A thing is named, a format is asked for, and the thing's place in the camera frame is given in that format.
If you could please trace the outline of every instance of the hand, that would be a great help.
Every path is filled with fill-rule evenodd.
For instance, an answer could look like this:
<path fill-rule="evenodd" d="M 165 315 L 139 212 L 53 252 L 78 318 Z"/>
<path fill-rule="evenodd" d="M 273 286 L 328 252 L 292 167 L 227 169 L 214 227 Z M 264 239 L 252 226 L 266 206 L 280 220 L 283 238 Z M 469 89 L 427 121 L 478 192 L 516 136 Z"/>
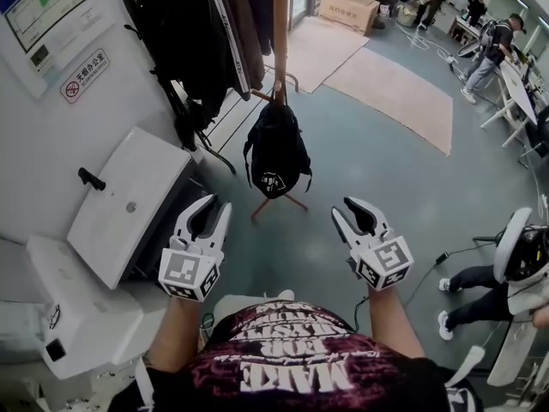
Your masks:
<path fill-rule="evenodd" d="M 543 306 L 534 312 L 532 324 L 538 330 L 549 328 L 549 305 Z"/>

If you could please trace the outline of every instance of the no smoking sign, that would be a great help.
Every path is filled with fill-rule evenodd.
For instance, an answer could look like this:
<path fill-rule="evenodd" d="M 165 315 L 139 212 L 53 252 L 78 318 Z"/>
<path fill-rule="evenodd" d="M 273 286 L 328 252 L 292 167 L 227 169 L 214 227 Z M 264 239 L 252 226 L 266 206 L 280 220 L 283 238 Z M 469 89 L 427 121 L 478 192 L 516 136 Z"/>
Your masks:
<path fill-rule="evenodd" d="M 61 86 L 61 94 L 74 104 L 95 80 L 109 67 L 109 58 L 103 49 L 92 53 Z"/>
<path fill-rule="evenodd" d="M 70 98 L 74 98 L 79 91 L 80 91 L 80 85 L 78 84 L 78 82 L 69 82 L 69 85 L 65 89 L 65 93 Z"/>

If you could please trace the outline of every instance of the table leg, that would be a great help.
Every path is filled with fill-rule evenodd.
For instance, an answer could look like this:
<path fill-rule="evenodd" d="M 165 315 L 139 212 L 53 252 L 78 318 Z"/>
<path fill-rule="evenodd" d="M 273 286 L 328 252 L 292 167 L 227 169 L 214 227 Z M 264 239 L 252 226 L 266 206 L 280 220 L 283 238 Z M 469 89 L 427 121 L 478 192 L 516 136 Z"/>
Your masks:
<path fill-rule="evenodd" d="M 451 37 L 451 36 L 453 35 L 453 33 L 454 33 L 454 29 L 455 29 L 455 25 L 456 25 L 456 24 L 457 24 L 457 23 L 456 23 L 455 20 L 454 20 L 454 22 L 452 23 L 452 26 L 449 27 L 448 35 L 449 35 L 450 37 Z"/>
<path fill-rule="evenodd" d="M 490 87 L 490 84 L 492 84 L 492 82 L 493 82 L 493 80 L 494 80 L 494 77 L 495 77 L 495 76 L 493 76 L 492 78 L 490 78 L 490 80 L 486 83 L 486 85 L 484 86 L 484 90 L 486 90 L 487 88 Z"/>
<path fill-rule="evenodd" d="M 504 101 L 504 106 L 507 105 L 507 102 L 509 102 L 509 99 L 507 98 L 507 87 L 505 87 L 502 83 L 502 78 L 499 77 L 498 78 L 498 85 L 499 85 L 499 91 L 501 93 L 501 99 Z M 511 115 L 511 113 L 509 111 L 505 112 L 505 118 L 507 119 L 507 122 L 509 122 L 510 125 L 513 126 L 513 128 L 515 127 L 515 120 L 513 119 L 513 116 Z"/>
<path fill-rule="evenodd" d="M 480 128 L 486 128 L 489 124 L 491 124 L 492 122 L 495 122 L 496 120 L 498 120 L 499 118 L 501 118 L 506 112 L 508 112 L 511 108 L 513 108 L 513 106 L 515 106 L 516 102 L 515 100 L 508 100 L 506 103 L 505 103 L 505 106 L 504 108 L 502 108 L 501 110 L 499 110 L 496 114 L 494 114 L 491 118 L 489 118 L 486 122 L 484 122 Z"/>
<path fill-rule="evenodd" d="M 507 145 L 510 144 L 510 142 L 519 135 L 519 133 L 524 129 L 524 127 L 526 126 L 526 123 L 529 121 L 530 119 L 526 118 L 524 119 L 521 124 L 516 128 L 516 130 L 513 132 L 512 135 L 509 136 L 509 139 L 507 139 L 504 144 L 502 145 L 502 148 L 506 148 Z"/>

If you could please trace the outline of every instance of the black pants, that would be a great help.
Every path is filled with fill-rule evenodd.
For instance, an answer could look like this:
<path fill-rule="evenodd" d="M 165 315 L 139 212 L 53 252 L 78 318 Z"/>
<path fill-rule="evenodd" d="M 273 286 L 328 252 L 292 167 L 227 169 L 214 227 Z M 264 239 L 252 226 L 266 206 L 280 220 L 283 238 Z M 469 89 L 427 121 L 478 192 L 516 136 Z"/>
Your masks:
<path fill-rule="evenodd" d="M 457 325 L 471 324 L 478 320 L 512 320 L 507 304 L 509 284 L 500 284 L 494 279 L 491 265 L 471 267 L 458 273 L 449 282 L 449 290 L 454 293 L 459 288 L 486 287 L 491 290 L 479 300 L 454 310 L 448 315 L 446 328 L 452 331 Z"/>
<path fill-rule="evenodd" d="M 429 2 L 428 4 L 422 4 L 418 8 L 418 16 L 415 17 L 415 23 L 418 24 L 421 22 L 421 18 L 423 17 L 423 14 L 429 8 L 429 11 L 427 12 L 427 17 L 423 20 L 423 24 L 429 27 L 431 25 L 432 19 L 435 17 L 435 14 L 438 12 L 440 7 L 442 6 L 444 0 L 433 0 L 432 2 Z"/>
<path fill-rule="evenodd" d="M 469 26 L 475 27 L 480 20 L 480 14 L 469 14 Z"/>

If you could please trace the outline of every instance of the wall sign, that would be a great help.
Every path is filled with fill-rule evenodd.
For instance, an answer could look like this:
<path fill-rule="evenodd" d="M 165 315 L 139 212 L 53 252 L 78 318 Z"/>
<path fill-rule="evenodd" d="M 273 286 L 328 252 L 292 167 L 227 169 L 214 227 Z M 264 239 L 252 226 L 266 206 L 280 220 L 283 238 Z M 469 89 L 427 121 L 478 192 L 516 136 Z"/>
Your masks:
<path fill-rule="evenodd" d="M 53 26 L 86 0 L 18 0 L 5 13 L 9 27 L 28 52 Z"/>
<path fill-rule="evenodd" d="M 75 73 L 61 86 L 61 94 L 74 104 L 97 78 L 109 67 L 110 61 L 103 49 L 98 49 L 78 66 Z"/>
<path fill-rule="evenodd" d="M 0 55 L 34 98 L 112 26 L 105 1 L 0 0 Z"/>

